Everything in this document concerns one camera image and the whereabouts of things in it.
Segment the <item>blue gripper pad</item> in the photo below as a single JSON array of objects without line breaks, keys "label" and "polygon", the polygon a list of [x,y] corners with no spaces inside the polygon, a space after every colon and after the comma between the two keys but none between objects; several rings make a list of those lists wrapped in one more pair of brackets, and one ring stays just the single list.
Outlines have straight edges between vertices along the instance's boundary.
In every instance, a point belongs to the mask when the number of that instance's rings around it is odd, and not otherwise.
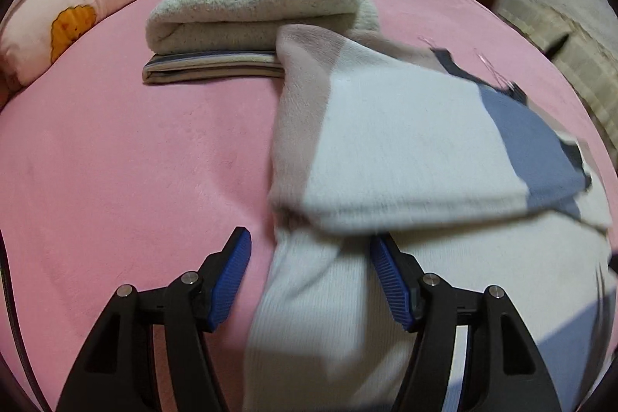
[{"label": "blue gripper pad", "polygon": [[228,318],[250,257],[251,235],[245,229],[237,239],[234,251],[212,289],[208,314],[208,324],[212,331]]},{"label": "blue gripper pad", "polygon": [[410,291],[381,238],[376,236],[372,239],[369,254],[373,267],[378,273],[392,317],[397,323],[401,323],[405,331],[409,331],[414,324],[414,316],[410,311]]}]

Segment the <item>pink pillow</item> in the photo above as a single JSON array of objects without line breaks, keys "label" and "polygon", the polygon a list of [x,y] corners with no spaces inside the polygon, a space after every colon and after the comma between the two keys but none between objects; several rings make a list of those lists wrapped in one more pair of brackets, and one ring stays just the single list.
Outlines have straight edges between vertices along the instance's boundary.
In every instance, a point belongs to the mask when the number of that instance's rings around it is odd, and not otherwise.
[{"label": "pink pillow", "polygon": [[97,22],[133,1],[22,0],[0,33],[0,82],[32,84]]}]

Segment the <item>metal screw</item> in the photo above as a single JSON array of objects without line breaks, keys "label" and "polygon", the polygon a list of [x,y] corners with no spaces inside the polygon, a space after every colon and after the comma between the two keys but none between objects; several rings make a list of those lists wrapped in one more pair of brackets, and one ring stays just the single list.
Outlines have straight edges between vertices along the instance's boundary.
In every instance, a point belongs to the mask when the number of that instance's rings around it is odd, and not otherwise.
[{"label": "metal screw", "polygon": [[425,276],[423,276],[423,283],[429,285],[430,287],[436,286],[439,282],[440,276],[432,272],[428,272]]},{"label": "metal screw", "polygon": [[132,291],[133,287],[131,285],[121,285],[118,287],[118,290],[116,290],[116,295],[118,295],[118,297],[128,297],[131,295]]},{"label": "metal screw", "polygon": [[497,285],[491,285],[489,288],[489,295],[495,297],[496,299],[501,299],[504,297],[504,290]]},{"label": "metal screw", "polygon": [[195,271],[189,271],[182,275],[182,277],[180,278],[180,281],[182,281],[185,285],[192,285],[199,278],[200,276]]}]

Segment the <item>gray towel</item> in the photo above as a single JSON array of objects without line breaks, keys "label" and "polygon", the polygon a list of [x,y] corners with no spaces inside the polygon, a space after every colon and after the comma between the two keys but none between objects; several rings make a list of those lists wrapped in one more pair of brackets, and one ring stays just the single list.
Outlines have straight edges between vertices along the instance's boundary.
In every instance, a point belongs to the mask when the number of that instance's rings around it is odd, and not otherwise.
[{"label": "gray towel", "polygon": [[146,23],[146,39],[160,55],[274,50],[277,30],[290,23],[338,33],[379,27],[372,0],[163,0]]}]

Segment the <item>bed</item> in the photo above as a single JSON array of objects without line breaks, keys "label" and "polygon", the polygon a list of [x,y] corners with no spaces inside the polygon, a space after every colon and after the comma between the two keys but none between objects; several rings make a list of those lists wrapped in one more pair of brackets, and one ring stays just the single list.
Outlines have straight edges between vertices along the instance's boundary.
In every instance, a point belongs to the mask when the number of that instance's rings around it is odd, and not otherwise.
[{"label": "bed", "polygon": [[[237,225],[251,231],[253,255],[230,319],[208,344],[231,410],[242,407],[243,349],[275,244],[267,193],[282,82],[144,86],[144,24],[159,1],[137,0],[95,25],[0,114],[2,236],[19,327],[52,410],[110,293],[167,284]],[[385,35],[446,47],[460,67],[499,84],[482,54],[584,139],[618,217],[603,142],[540,52],[473,0],[374,1]],[[618,250],[616,232],[611,243]],[[0,353],[36,401],[4,307]]]}]

